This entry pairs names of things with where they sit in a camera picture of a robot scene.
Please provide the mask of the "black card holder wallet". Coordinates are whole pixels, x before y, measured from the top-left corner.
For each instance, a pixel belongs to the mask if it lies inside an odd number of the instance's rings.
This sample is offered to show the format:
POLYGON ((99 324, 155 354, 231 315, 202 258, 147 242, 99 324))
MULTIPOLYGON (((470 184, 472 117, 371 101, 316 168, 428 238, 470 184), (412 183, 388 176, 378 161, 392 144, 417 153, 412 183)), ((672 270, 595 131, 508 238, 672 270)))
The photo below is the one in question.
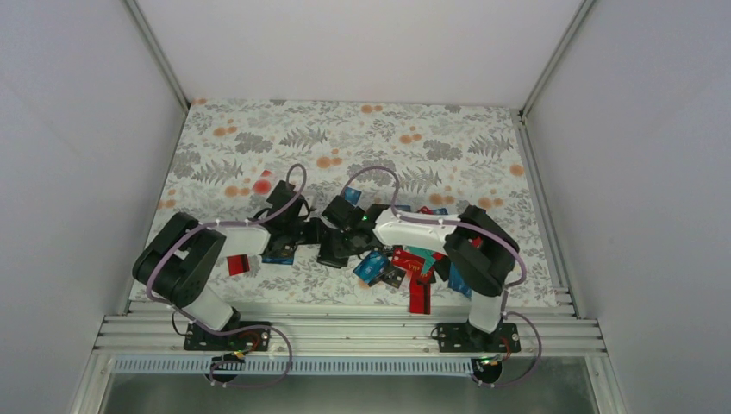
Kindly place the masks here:
POLYGON ((345 235, 337 229, 327 229, 321 238, 316 262, 326 267, 343 268, 355 256, 345 235))

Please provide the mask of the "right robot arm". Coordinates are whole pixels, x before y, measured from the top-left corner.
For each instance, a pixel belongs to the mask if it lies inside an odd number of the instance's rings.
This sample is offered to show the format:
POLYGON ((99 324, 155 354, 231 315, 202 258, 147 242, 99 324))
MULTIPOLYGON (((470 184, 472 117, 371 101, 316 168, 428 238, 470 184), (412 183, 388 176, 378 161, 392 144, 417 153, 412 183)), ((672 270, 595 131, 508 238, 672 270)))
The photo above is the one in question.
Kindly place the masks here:
POLYGON ((459 215, 429 215, 388 204, 364 210, 337 196, 322 218, 334 226, 328 241, 338 258, 396 245, 445 255, 472 290, 469 344, 487 351, 498 343, 508 276, 515 267, 522 273, 526 267, 517 242, 485 210, 470 205, 459 215))

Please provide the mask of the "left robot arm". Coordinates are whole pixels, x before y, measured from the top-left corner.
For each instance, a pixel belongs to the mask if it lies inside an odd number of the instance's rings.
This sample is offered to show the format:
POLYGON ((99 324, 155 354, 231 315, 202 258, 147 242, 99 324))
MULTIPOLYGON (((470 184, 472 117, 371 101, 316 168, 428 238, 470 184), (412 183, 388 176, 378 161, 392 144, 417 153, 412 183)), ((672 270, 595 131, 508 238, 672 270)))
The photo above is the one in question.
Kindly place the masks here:
POLYGON ((321 219, 302 213, 309 206, 294 185, 279 181, 267 201, 267 212, 241 221, 200 223, 186 212, 176 213, 132 268, 152 301, 180 311, 219 349, 233 347, 241 329, 239 312, 208 286, 219 258, 272 258, 319 244, 327 234, 321 219))

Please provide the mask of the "blue card near centre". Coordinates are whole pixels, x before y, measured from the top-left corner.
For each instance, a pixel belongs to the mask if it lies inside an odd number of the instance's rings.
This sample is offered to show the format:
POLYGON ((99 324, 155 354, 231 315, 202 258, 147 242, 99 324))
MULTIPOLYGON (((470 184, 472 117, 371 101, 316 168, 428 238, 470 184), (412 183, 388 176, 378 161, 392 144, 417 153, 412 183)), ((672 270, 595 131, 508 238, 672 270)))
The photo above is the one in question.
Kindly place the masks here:
POLYGON ((342 197, 354 206, 358 205, 361 195, 362 191, 348 186, 342 192, 342 197))

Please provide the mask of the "blue card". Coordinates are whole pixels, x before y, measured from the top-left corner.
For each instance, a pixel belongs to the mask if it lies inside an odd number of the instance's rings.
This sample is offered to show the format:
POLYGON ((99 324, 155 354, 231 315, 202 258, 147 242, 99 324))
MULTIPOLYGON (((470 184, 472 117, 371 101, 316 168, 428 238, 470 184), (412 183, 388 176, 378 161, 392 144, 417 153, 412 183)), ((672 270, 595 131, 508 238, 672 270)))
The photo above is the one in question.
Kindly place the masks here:
POLYGON ((388 266, 388 257, 379 252, 371 251, 354 269, 353 273, 367 285, 378 282, 381 273, 388 266))
POLYGON ((358 205, 361 195, 362 191, 348 186, 342 192, 342 197, 354 206, 358 205))

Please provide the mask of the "translucent red dot card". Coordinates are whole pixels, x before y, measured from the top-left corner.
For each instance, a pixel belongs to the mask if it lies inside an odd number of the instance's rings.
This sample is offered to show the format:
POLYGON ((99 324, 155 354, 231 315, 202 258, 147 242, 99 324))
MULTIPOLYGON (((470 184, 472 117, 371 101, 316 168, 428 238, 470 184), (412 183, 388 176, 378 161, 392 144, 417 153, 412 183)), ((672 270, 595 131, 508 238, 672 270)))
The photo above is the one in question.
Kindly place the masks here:
POLYGON ((264 170, 253 182, 252 192, 255 195, 268 197, 278 183, 277 176, 270 170, 264 170))

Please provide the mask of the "blue card lower centre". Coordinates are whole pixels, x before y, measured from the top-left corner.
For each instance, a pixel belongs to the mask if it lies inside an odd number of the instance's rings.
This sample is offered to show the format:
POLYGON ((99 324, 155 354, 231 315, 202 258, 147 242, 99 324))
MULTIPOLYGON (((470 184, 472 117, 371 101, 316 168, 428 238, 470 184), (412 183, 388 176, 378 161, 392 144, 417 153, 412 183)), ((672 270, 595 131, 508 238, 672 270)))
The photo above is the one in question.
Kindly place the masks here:
POLYGON ((354 269, 353 273, 367 285, 378 282, 381 273, 388 266, 388 257, 379 252, 371 251, 354 269))

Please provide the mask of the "red VIP card centre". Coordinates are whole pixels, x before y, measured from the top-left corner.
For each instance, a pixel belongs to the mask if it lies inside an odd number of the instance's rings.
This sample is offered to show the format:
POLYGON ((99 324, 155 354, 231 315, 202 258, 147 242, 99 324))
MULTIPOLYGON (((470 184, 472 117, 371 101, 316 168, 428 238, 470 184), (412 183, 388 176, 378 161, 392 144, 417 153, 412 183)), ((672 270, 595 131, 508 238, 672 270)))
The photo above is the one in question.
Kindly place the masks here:
POLYGON ((425 259, 402 248, 395 248, 391 258, 391 263, 395 267, 402 268, 407 273, 421 275, 425 259))

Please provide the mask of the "red card left side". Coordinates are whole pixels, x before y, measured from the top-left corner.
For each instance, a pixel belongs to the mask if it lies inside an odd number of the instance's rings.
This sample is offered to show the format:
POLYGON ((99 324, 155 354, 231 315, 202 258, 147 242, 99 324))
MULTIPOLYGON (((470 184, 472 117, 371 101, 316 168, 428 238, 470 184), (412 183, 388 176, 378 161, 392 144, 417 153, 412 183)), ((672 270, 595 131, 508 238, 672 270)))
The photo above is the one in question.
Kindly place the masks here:
POLYGON ((246 254, 227 257, 228 274, 231 277, 239 276, 250 271, 249 259, 246 254))

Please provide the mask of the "teal card centre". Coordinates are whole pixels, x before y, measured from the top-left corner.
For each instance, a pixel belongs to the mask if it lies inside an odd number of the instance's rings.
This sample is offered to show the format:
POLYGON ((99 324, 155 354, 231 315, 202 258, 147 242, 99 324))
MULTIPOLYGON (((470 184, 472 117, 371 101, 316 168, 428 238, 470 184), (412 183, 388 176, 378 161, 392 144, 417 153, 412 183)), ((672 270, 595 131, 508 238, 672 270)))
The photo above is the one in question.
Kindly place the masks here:
POLYGON ((436 262, 436 259, 434 257, 435 251, 424 249, 424 248, 416 248, 412 246, 406 246, 405 249, 416 256, 419 256, 420 258, 424 259, 424 263, 431 266, 433 263, 436 262))

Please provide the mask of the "red card at front edge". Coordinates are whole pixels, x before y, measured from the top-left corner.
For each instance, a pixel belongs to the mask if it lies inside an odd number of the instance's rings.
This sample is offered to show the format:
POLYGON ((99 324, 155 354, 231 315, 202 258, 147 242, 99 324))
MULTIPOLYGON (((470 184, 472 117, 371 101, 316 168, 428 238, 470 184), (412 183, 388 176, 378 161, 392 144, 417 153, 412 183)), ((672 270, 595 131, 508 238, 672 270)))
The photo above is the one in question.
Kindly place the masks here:
POLYGON ((409 282, 409 312, 429 315, 431 313, 431 285, 416 279, 409 282))

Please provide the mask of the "blue card fan right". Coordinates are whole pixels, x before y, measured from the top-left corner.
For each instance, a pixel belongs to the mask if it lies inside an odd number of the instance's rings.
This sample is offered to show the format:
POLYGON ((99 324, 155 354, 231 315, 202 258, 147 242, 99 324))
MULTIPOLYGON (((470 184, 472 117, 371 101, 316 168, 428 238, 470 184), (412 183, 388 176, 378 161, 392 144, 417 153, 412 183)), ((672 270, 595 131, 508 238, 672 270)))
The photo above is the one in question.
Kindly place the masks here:
POLYGON ((451 265, 449 268, 449 277, 447 279, 447 287, 455 292, 458 292, 466 298, 472 297, 472 289, 463 280, 461 274, 455 265, 451 265))

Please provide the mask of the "floral patterned table mat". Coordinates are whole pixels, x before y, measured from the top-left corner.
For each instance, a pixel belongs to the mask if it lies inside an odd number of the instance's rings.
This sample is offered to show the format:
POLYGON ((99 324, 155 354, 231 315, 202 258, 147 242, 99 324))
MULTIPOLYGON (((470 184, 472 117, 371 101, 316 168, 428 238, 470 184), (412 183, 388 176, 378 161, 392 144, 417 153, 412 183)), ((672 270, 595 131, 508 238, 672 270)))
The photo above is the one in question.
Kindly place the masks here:
POLYGON ((392 175, 402 209, 487 211, 518 243, 526 272, 509 279, 512 307, 557 304, 510 111, 395 103, 200 98, 191 104, 152 230, 184 211, 207 222, 241 220, 266 206, 252 192, 264 170, 306 180, 322 211, 343 185, 359 205, 387 203, 392 175))

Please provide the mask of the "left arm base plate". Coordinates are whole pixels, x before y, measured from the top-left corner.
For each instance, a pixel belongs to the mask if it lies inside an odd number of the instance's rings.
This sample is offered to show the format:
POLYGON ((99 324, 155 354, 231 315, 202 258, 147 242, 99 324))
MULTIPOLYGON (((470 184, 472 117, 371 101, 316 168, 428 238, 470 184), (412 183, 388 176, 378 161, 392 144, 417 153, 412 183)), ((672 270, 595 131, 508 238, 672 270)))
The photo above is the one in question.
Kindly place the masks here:
POLYGON ((266 351, 271 339, 271 324, 242 321, 232 335, 214 335, 199 325, 191 323, 185 333, 183 349, 186 351, 238 352, 266 351))

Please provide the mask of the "aluminium rail frame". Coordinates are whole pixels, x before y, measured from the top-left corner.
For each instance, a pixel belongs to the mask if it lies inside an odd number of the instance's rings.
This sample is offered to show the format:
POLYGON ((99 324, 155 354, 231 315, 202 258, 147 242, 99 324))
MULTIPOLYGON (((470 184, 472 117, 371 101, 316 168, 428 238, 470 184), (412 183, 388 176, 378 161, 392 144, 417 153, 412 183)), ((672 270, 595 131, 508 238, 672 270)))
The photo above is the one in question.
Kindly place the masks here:
MULTIPOLYGON (((511 307, 513 359, 576 357, 587 368, 601 413, 623 413, 599 322, 579 317, 565 294, 556 307, 511 307)), ((242 304, 244 317, 269 323, 246 358, 247 373, 467 374, 471 352, 445 353, 437 339, 440 322, 462 322, 463 306, 437 306, 428 315, 396 306, 242 304)), ((75 413, 98 413, 114 373, 203 373, 218 352, 193 350, 172 331, 182 323, 162 305, 133 302, 121 315, 106 316, 97 334, 75 413)))

